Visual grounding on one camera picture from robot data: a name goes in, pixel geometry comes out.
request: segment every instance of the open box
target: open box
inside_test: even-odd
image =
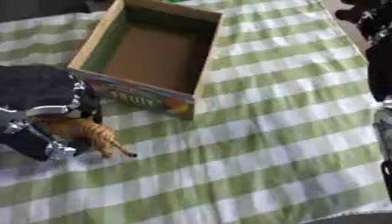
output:
[[[98,92],[193,117],[221,14],[154,0],[116,0],[68,68]]]

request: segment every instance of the dark object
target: dark object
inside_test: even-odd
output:
[[[374,129],[384,157],[381,173],[392,201],[392,65],[389,57],[392,50],[392,1],[345,0],[344,3],[354,7],[336,11],[337,18],[357,24],[370,44],[366,50],[368,84],[373,97],[383,104],[374,115]]]
[[[85,12],[84,0],[0,0],[0,22]]]
[[[386,160],[381,164],[381,172],[387,186],[389,199],[392,201],[392,161]]]
[[[87,141],[57,142],[26,120],[62,116],[102,121],[99,98],[86,82],[50,66],[0,66],[0,144],[38,161],[79,155]]]

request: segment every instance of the plastic animal figure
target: plastic animal figure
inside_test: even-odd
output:
[[[100,151],[103,158],[110,158],[112,156],[112,147],[116,147],[130,158],[137,157],[137,154],[129,152],[116,140],[116,135],[113,130],[86,118],[38,119],[34,123],[47,132],[63,137],[68,141],[81,137],[86,138],[93,147]]]

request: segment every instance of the green and white checkered tablecloth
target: green and white checkered tablecloth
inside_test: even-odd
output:
[[[139,153],[0,151],[0,223],[291,224],[391,209],[366,62],[319,0],[196,0],[225,13],[194,121],[104,101]],[[1,64],[64,66],[102,16],[0,24]]]

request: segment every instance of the checkered pattern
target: checkered pattern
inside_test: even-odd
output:
[[[225,13],[197,115],[103,102],[140,158],[0,152],[0,223],[291,224],[390,209],[366,62],[319,0],[197,0]],[[0,24],[1,64],[64,66],[101,12]]]

